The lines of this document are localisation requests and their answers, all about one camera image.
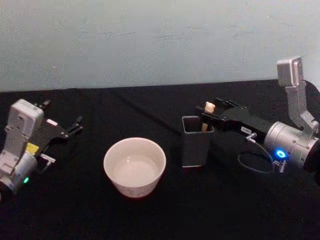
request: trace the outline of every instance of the wall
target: wall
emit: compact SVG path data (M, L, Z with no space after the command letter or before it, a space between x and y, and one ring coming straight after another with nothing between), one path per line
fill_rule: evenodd
M320 86L318 0L0 0L0 91L274 79Z

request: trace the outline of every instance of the black table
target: black table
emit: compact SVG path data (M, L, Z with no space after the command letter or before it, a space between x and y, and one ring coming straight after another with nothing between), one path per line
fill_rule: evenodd
M320 94L311 83L306 95L320 120ZM237 155L258 149L239 134L216 132L207 166L181 167L181 117L215 97L294 126L276 80L0 93L1 146L9 107L20 98L50 99L45 117L68 127L81 115L84 126L67 145L47 151L54 167L0 206L0 239L317 239L320 189L313 175L294 167L283 174L242 168ZM144 199L122 196L103 173L107 149L129 137L155 141L167 157Z

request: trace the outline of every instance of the white label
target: white label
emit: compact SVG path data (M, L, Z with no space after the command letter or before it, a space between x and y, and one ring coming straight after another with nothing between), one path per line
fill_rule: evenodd
M248 129L248 128L244 127L244 126L241 127L241 131L246 133L246 134L251 134L252 133L252 131L250 129Z
M57 122L55 122L55 121L53 121L53 120L51 120L51 119L47 119L46 122L49 123L49 124L51 124L51 125L53 125L53 126L57 126L57 125L58 125Z

